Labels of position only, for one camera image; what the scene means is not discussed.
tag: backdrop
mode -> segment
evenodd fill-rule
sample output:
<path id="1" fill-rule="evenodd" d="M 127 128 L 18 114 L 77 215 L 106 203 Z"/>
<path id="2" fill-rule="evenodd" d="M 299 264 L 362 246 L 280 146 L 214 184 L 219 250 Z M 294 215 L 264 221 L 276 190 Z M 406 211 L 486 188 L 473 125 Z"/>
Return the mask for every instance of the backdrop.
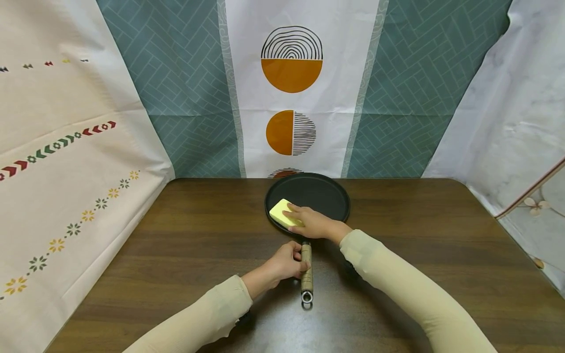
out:
<path id="1" fill-rule="evenodd" d="M 94 1 L 2 1 L 0 48 L 0 351 L 41 352 L 174 174 Z"/>
<path id="2" fill-rule="evenodd" d="M 420 177 L 510 0 L 98 0 L 177 177 Z"/>
<path id="3" fill-rule="evenodd" d="M 424 177 L 464 182 L 565 296 L 565 3 L 508 16 Z"/>
<path id="4" fill-rule="evenodd" d="M 508 5 L 0 3 L 0 351 L 49 344 L 173 166 L 452 177 L 565 293 L 565 5 L 515 0 L 484 57 Z"/>

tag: yellow sponge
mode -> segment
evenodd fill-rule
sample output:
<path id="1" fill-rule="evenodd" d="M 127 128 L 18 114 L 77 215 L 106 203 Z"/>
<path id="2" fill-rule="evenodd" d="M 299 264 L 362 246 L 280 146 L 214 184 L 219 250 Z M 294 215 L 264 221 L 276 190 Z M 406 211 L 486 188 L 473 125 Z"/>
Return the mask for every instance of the yellow sponge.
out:
<path id="1" fill-rule="evenodd" d="M 293 225 L 304 226 L 304 224 L 302 224 L 301 221 L 295 220 L 295 219 L 292 219 L 292 218 L 288 218 L 285 215 L 283 215 L 283 211 L 292 212 L 288 208 L 287 204 L 288 204 L 288 201 L 285 200 L 285 199 L 282 199 L 269 211 L 269 215 L 275 221 L 277 221 L 277 223 L 282 225 L 284 228 L 288 228 L 288 227 L 293 226 Z"/>

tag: teal herringbone pattern backdrop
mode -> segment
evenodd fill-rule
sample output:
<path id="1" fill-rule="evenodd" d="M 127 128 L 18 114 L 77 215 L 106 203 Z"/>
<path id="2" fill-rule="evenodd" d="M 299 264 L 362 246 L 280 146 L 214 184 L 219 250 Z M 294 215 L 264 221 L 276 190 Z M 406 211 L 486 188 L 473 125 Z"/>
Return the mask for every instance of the teal herringbone pattern backdrop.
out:
<path id="1" fill-rule="evenodd" d="M 97 0 L 177 177 L 240 177 L 216 1 Z"/>
<path id="2" fill-rule="evenodd" d="M 420 177 L 511 0 L 390 0 L 348 177 Z"/>

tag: white fabric panel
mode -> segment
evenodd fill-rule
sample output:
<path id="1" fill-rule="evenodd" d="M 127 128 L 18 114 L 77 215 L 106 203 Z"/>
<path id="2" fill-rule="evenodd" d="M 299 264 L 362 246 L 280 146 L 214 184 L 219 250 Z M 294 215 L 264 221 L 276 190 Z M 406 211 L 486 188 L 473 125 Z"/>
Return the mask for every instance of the white fabric panel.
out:
<path id="1" fill-rule="evenodd" d="M 549 202 L 551 208 L 541 209 L 534 217 L 532 209 L 522 203 L 502 218 L 501 224 L 525 252 L 543 262 L 542 271 L 565 297 L 565 169 L 529 196 L 536 202 Z"/>
<path id="2" fill-rule="evenodd" d="M 466 183 L 498 214 L 565 155 L 565 3 L 515 0 L 423 177 Z"/>
<path id="3" fill-rule="evenodd" d="M 247 177 L 266 177 L 282 168 L 340 177 L 378 5 L 369 0 L 225 2 Z M 275 29 L 288 26 L 313 32 L 323 52 L 318 78 L 296 93 L 276 88 L 262 70 L 264 43 Z M 315 124 L 315 142 L 302 154 L 281 154 L 267 141 L 271 117 L 285 110 Z M 294 137 L 293 152 L 298 144 Z"/>
<path id="4" fill-rule="evenodd" d="M 4 1 L 0 47 L 0 351 L 41 352 L 174 174 L 94 0 Z"/>
<path id="5" fill-rule="evenodd" d="M 565 163 L 565 3 L 508 16 L 423 177 L 465 183 L 565 295 L 565 172 L 547 180 Z"/>

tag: red arrow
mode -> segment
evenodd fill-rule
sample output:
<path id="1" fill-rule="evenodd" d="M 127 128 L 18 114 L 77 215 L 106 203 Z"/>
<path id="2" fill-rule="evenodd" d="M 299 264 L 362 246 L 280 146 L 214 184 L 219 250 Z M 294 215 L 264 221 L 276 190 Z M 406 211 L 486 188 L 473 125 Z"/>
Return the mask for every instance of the red arrow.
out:
<path id="1" fill-rule="evenodd" d="M 2 170 L 10 173 L 10 176 L 16 175 L 16 172 L 18 171 L 16 167 L 4 167 Z"/>
<path id="2" fill-rule="evenodd" d="M 22 171 L 28 167 L 28 162 L 26 162 L 25 160 L 17 160 L 14 162 L 14 164 L 19 165 Z"/>

